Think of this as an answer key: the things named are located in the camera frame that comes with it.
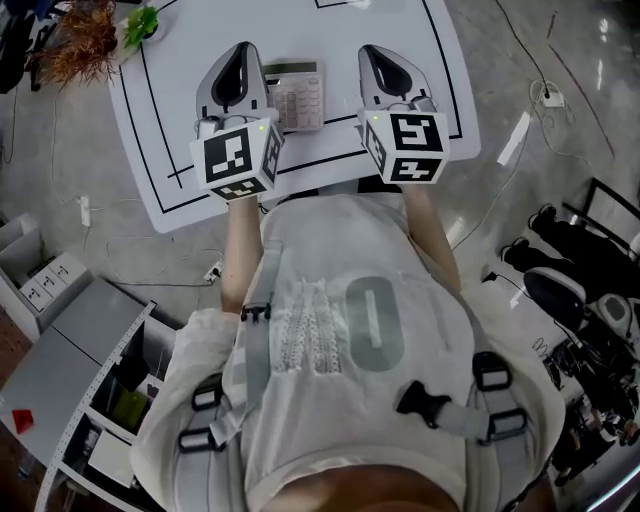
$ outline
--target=green object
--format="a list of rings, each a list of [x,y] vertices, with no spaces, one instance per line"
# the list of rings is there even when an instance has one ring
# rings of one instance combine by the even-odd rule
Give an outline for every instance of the green object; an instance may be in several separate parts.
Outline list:
[[[111,419],[129,432],[134,432],[140,423],[148,401],[149,399],[138,391],[130,393],[123,389],[113,409]]]
[[[142,7],[129,14],[125,48],[138,46],[142,40],[153,34],[158,28],[158,9]]]

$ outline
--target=calculator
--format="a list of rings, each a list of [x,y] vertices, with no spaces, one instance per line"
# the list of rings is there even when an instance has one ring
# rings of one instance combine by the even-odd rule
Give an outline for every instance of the calculator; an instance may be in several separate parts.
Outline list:
[[[324,84],[317,61],[279,61],[262,68],[269,105],[280,112],[284,131],[319,130],[324,126]]]

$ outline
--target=white t-shirt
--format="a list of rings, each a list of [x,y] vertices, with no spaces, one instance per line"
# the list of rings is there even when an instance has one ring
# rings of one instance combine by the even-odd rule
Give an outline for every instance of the white t-shirt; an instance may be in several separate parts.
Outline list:
[[[395,412],[413,380],[465,405],[474,352],[466,313],[426,271],[405,223],[399,194],[305,198],[265,219],[263,239],[281,241],[283,253],[272,301],[271,376],[241,432],[250,510],[293,480],[353,465],[411,469],[462,509],[464,440],[429,429],[416,414]],[[194,313],[178,333],[165,386],[140,429],[132,464],[165,508],[171,509],[175,443],[188,424],[191,393],[234,357],[238,321],[217,310]],[[491,323],[500,330],[495,318]],[[534,354],[497,345],[539,385],[540,396],[549,396],[538,406],[541,467],[562,428],[562,401]]]

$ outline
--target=white plug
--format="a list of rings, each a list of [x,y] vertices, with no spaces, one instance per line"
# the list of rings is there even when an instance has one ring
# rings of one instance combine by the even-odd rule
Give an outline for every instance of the white plug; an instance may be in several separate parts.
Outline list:
[[[80,198],[80,216],[82,218],[82,225],[91,227],[91,206],[89,205],[89,196],[82,196]]]
[[[222,275],[223,268],[224,268],[224,263],[222,260],[220,260],[213,267],[209,269],[209,272],[207,272],[204,275],[204,280],[210,284],[215,283],[216,279],[218,279]]]
[[[549,91],[549,97],[547,98],[543,93],[542,104],[547,108],[564,108],[564,94],[562,94],[560,91]]]

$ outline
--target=shoe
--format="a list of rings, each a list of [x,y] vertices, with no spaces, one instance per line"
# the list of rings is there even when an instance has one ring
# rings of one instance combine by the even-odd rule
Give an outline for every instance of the shoe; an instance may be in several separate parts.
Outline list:
[[[540,226],[540,223],[546,224],[548,222],[555,222],[556,214],[558,210],[551,204],[545,204],[538,213],[529,217],[529,229],[536,231],[535,226]]]
[[[507,253],[512,250],[512,249],[527,249],[529,248],[530,242],[529,240],[527,240],[525,237],[521,236],[520,238],[518,238],[515,242],[513,242],[511,245],[505,245],[501,250],[500,250],[500,260],[504,261],[506,263],[509,263],[506,258],[507,258]]]

